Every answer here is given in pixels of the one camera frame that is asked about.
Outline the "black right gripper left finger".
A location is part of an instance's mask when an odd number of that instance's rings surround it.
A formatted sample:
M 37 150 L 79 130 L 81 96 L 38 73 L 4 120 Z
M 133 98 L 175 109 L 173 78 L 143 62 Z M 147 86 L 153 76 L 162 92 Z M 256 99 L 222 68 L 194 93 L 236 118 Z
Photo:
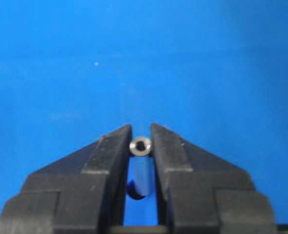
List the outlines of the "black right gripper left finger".
M 130 125 L 31 173 L 0 215 L 0 234 L 98 234 L 123 220 Z

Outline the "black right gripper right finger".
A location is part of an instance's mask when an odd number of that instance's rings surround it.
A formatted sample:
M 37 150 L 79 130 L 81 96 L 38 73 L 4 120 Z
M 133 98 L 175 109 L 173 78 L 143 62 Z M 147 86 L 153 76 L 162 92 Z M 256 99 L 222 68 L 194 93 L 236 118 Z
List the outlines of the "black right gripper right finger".
M 244 169 L 153 123 L 158 223 L 172 234 L 275 234 L 269 199 Z

